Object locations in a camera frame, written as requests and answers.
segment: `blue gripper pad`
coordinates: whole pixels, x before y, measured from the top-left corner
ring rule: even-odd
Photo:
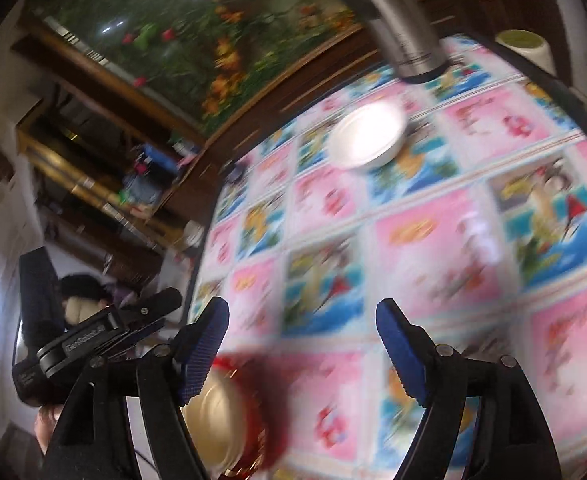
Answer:
[[[422,327],[407,320],[394,300],[378,303],[375,321],[405,392],[426,408],[430,401],[428,377],[435,351],[433,341]]]
[[[229,305],[222,298],[211,298],[198,320],[184,326],[171,342],[182,375],[178,397],[184,404],[203,389],[228,326]]]

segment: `orange flower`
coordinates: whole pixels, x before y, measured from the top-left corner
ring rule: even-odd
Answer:
[[[205,117],[216,115],[218,113],[218,101],[213,97],[208,97],[203,103],[203,110],[205,110]]]
[[[316,7],[315,5],[305,5],[304,7],[300,8],[300,13],[303,16],[310,16],[312,14],[315,14],[317,9],[318,7]]]
[[[211,89],[215,95],[218,95],[221,100],[224,100],[229,93],[229,80],[221,74],[212,81]]]
[[[240,20],[242,19],[242,15],[244,14],[244,12],[239,11],[239,12],[225,12],[221,18],[226,22],[226,23],[238,23],[240,22]]]
[[[230,53],[233,49],[232,44],[229,43],[227,38],[218,38],[218,47],[216,47],[216,54],[218,54],[218,56],[224,56],[225,54]]]
[[[238,85],[245,78],[242,72],[236,72],[229,78],[229,92],[235,94],[238,91]]]
[[[227,56],[221,56],[216,59],[216,68],[235,71],[240,68],[240,56],[238,52],[233,51]]]

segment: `tablecloth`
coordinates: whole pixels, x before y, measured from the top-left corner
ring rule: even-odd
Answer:
[[[222,351],[266,352],[288,378],[280,478],[395,475],[422,409],[376,332],[383,298],[436,343],[514,355],[565,471],[587,464],[587,138],[488,48],[444,45],[445,75],[409,86],[383,66],[338,89],[246,155],[219,197],[189,320],[222,296]],[[379,99],[411,116],[403,149],[367,173],[332,167],[331,128]]]

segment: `blue object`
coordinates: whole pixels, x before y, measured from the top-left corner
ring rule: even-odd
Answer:
[[[187,341],[177,341],[188,348],[184,354],[174,355],[183,378],[178,395],[185,404],[202,391],[228,326],[229,305],[222,298],[212,298],[198,320],[186,327],[189,329]]]
[[[142,145],[142,153],[158,164],[163,170],[169,171],[174,175],[178,174],[178,164],[169,155],[162,153],[149,144]]]
[[[405,332],[411,327],[409,321],[395,303],[384,300],[378,303],[375,322],[405,392],[426,408],[429,398],[427,369],[414,352],[408,334]]]

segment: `person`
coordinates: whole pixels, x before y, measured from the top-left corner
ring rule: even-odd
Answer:
[[[47,453],[56,424],[62,413],[62,404],[41,406],[34,422],[34,434],[43,454]]]
[[[111,294],[90,274],[69,274],[60,280],[64,320],[76,326],[113,303]]]

